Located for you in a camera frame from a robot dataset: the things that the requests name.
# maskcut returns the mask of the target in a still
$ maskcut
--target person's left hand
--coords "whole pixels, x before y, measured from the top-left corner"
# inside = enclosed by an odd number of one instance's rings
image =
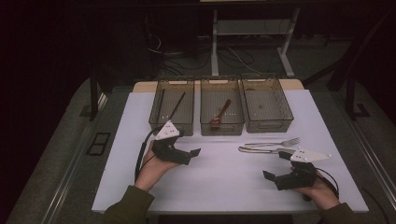
[[[162,161],[158,159],[154,152],[152,152],[153,142],[151,141],[148,147],[148,152],[143,158],[143,167],[140,170],[139,177],[137,178],[134,186],[149,192],[154,185],[161,179],[161,177],[170,169],[179,166],[179,164]]]

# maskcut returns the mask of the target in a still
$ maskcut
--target spoon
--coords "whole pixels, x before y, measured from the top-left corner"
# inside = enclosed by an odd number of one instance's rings
[[[223,116],[225,110],[228,108],[228,106],[230,105],[230,103],[231,103],[231,100],[228,99],[228,100],[225,102],[225,104],[224,104],[223,108],[221,109],[221,111],[219,112],[218,116],[215,117],[215,118],[213,118],[212,120],[210,120],[209,123],[211,123],[211,124],[220,124],[220,123],[221,123],[221,117]],[[219,125],[212,125],[212,126],[211,126],[211,130],[212,130],[212,131],[216,131],[216,130],[218,130],[219,128],[220,128]]]

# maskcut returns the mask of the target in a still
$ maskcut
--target dark background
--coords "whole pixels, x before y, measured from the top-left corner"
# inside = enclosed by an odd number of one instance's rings
[[[162,35],[169,45],[178,43],[177,47],[190,49],[193,55],[195,37],[210,35],[212,14],[156,11],[147,27],[143,12],[79,14],[72,1],[7,0],[0,4],[0,223],[4,223],[71,97],[92,71],[104,91],[133,85],[139,78],[151,79],[158,58],[147,51],[147,29]],[[274,9],[272,15],[283,12]],[[238,13],[247,18],[260,15],[254,10]],[[357,6],[303,7],[295,35],[353,37],[373,13],[375,10]],[[235,13],[224,11],[222,15]],[[394,15],[377,32],[354,71],[393,121],[396,61],[390,46],[396,41]]]

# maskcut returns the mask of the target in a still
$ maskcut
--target gray carpet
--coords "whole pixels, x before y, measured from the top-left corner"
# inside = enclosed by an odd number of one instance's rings
[[[234,49],[234,52],[241,58],[250,62],[248,64],[250,68],[263,72],[275,72],[286,78],[275,51],[275,46],[281,43],[279,39],[265,38],[259,42],[255,42],[257,40],[246,41],[247,44],[244,47],[239,45],[238,48],[234,48],[231,43],[226,43],[224,46]],[[288,57],[296,78],[304,80],[315,74],[323,67],[338,60],[348,47],[348,43],[330,44],[328,47],[324,47],[323,43],[324,38],[322,37],[292,40]],[[233,57],[233,53],[227,49],[222,49],[220,53],[223,55],[222,60],[219,60],[221,75],[252,72],[252,70],[239,63]],[[207,62],[208,55],[208,52],[204,52],[194,59],[175,58],[172,62],[165,63],[173,68],[162,70],[160,74],[174,75],[176,69],[184,75],[209,76],[210,61]],[[384,207],[390,223],[396,223],[395,209],[364,157],[361,143],[355,137],[351,122],[361,129],[364,137],[373,146],[375,154],[381,160],[391,179],[396,178],[396,172],[394,172],[396,168],[392,165],[394,164],[394,158],[396,158],[394,157],[396,153],[394,150],[396,148],[395,126],[372,100],[367,91],[359,85],[356,90],[356,102],[363,104],[371,117],[350,121],[343,108],[345,90],[329,92],[326,89],[326,83],[330,75],[305,88],[311,91],[332,138],[357,185],[368,189]],[[91,207],[130,90],[130,88],[116,88],[111,94],[107,94],[106,105],[101,108],[99,117],[95,121],[89,121],[88,118],[80,116],[84,106],[90,103],[89,82],[81,85],[64,114],[57,131],[52,136],[8,223],[40,223],[46,215],[54,196],[60,198],[59,202],[61,203],[58,210],[50,210],[47,213],[45,223],[47,221],[52,223],[102,222],[102,215],[92,212]],[[105,154],[100,157],[85,155],[85,150],[96,133],[111,133]],[[75,169],[69,167],[71,161],[77,161]],[[71,174],[71,179],[63,182],[65,174]],[[67,189],[67,191],[60,195],[57,193],[59,187]],[[360,214],[360,216],[370,218],[374,223],[385,223],[383,215],[373,199],[365,192],[362,192],[362,195],[369,206],[370,212]],[[293,215],[293,221],[295,224],[316,223],[318,215]]]

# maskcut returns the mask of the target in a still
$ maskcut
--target utensil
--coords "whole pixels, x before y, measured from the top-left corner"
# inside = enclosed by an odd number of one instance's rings
[[[249,148],[249,147],[239,147],[239,151],[241,152],[250,152],[250,153],[267,153],[267,154],[276,154],[280,151],[288,152],[293,154],[295,152],[294,149],[287,149],[287,148],[277,148],[277,149],[256,149],[256,148]]]
[[[215,118],[213,118],[212,120],[209,121],[209,123],[214,124],[211,127],[212,131],[215,131],[215,130],[219,129],[219,125],[216,125],[216,124],[220,124],[221,123],[221,117],[223,116],[224,112],[226,111],[226,109],[228,108],[230,103],[231,103],[231,100],[228,99],[225,102],[223,108],[220,110],[219,114]]]
[[[247,143],[245,144],[245,147],[268,147],[268,146],[275,146],[275,145],[280,145],[282,147],[291,147],[296,144],[300,143],[300,138],[293,138],[287,141],[279,142],[279,143]]]

